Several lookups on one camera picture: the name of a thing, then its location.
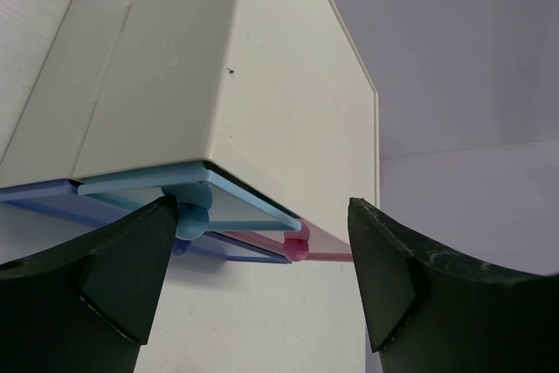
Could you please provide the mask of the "pink drawer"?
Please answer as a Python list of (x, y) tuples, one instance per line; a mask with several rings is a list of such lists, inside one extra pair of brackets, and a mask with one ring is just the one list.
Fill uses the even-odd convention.
[(220, 231), (249, 245), (285, 257), (290, 262), (352, 262), (349, 240), (340, 239), (304, 219), (295, 227), (280, 222), (250, 222)]

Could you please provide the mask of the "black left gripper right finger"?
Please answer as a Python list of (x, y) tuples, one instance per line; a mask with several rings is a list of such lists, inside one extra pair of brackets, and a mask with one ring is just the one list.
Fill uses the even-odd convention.
[(361, 198), (349, 243), (373, 352), (386, 372), (555, 372), (558, 278), (468, 256)]

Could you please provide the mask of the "light blue drawer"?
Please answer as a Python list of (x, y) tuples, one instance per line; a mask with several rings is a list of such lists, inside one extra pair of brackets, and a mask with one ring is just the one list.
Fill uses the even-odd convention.
[(82, 180), (78, 194), (124, 211), (170, 195), (206, 211), (207, 231), (299, 231), (302, 223), (200, 162), (135, 169)]

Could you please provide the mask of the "cream drawer cabinet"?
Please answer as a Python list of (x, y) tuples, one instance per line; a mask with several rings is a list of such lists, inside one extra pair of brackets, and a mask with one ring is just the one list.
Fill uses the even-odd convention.
[(130, 205), (195, 166), (329, 224), (379, 196), (377, 99), (333, 0), (71, 0), (1, 184)]

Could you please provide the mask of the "purple-blue drawer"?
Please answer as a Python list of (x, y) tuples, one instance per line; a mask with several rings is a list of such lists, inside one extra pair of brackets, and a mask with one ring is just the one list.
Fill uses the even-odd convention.
[[(129, 213), (128, 210), (79, 195), (78, 184), (69, 180), (5, 188), (1, 190), (1, 201), (92, 228), (111, 224)], [(289, 262), (279, 252), (268, 251), (259, 245), (249, 245), (216, 231), (207, 231), (203, 236), (192, 241), (178, 238), (175, 240), (173, 255), (182, 257), (190, 252), (236, 262), (270, 264)]]

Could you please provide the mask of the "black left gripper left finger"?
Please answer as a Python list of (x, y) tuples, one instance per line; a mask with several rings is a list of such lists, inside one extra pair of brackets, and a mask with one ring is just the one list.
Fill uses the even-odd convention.
[(148, 342), (177, 227), (161, 197), (1, 266), (3, 372), (132, 372)]

